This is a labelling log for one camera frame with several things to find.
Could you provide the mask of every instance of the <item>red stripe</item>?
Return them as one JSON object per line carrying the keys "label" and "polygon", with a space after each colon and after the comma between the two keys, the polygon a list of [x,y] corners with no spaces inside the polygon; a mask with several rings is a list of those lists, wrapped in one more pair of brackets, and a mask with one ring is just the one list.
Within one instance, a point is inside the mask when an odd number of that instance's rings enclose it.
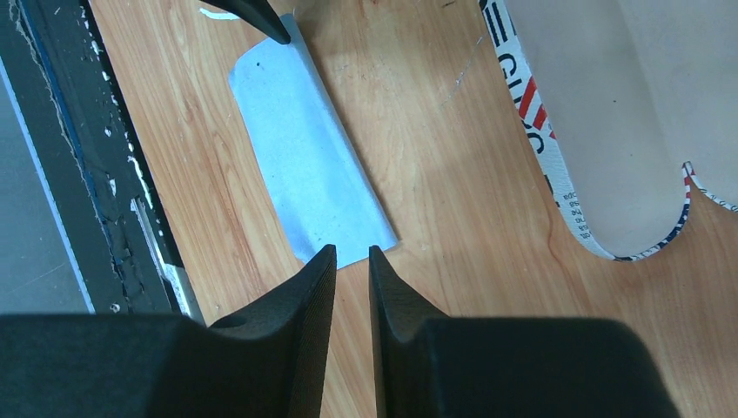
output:
{"label": "red stripe", "polygon": [[526,92],[523,93],[523,99],[520,102],[520,109],[518,110],[518,114],[521,118],[526,118],[526,115],[528,114],[528,109],[530,108],[531,102],[533,102],[533,96],[535,95],[535,80],[531,77],[530,80],[528,80],[528,85],[526,86]]}
{"label": "red stripe", "polygon": [[533,120],[533,126],[535,129],[540,130],[540,128],[543,127],[543,123],[546,122],[546,118],[548,115],[546,114],[546,109],[543,108],[543,104],[539,106],[538,113],[535,114],[535,119]]}

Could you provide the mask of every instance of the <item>wood grain surface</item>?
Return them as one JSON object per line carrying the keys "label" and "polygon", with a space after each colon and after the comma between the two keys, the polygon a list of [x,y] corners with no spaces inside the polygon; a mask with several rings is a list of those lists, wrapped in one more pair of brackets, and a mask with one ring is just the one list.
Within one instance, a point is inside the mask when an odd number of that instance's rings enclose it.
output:
{"label": "wood grain surface", "polygon": [[[208,322],[300,264],[227,83],[263,36],[194,0],[92,0]],[[476,2],[274,0],[295,12],[402,242],[399,274],[454,315],[616,318],[685,416],[738,416],[738,215],[693,193],[684,233],[633,264],[569,234],[521,130]],[[367,264],[339,272],[324,416],[375,416]]]}

